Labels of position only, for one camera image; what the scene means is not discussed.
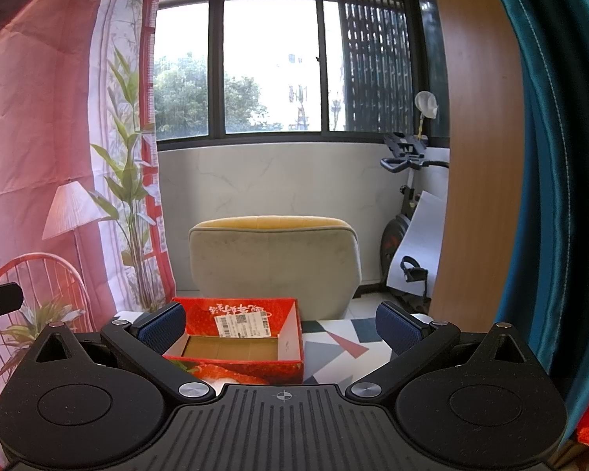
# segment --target window pane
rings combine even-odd
[[[415,128],[406,13],[396,0],[324,0],[330,130]]]
[[[207,136],[207,0],[157,11],[154,52],[157,140]]]
[[[430,120],[430,135],[449,137],[450,102],[447,86],[447,62],[438,4],[437,0],[419,0],[419,5],[425,34],[425,49],[428,55],[430,92],[437,97],[438,102],[438,115],[434,120]]]
[[[227,133],[320,131],[315,0],[225,0]]]

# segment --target tree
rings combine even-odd
[[[201,136],[208,132],[207,65],[192,53],[155,62],[155,124],[159,139]],[[268,109],[259,103],[260,87],[249,77],[225,74],[225,123],[228,132],[278,131],[268,122]]]

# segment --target pink curtain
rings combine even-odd
[[[47,322],[175,292],[152,102],[157,0],[0,0],[0,391]],[[0,467],[5,464],[0,449]]]

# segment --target silver bolt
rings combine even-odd
[[[382,392],[382,387],[374,382],[358,382],[351,387],[351,393],[361,398],[374,398]]]
[[[204,397],[209,392],[209,386],[202,382],[186,382],[179,386],[179,393],[187,398]]]

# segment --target wooden panel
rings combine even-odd
[[[438,0],[451,158],[430,314],[463,331],[493,323],[519,216],[524,103],[519,46],[500,0]]]

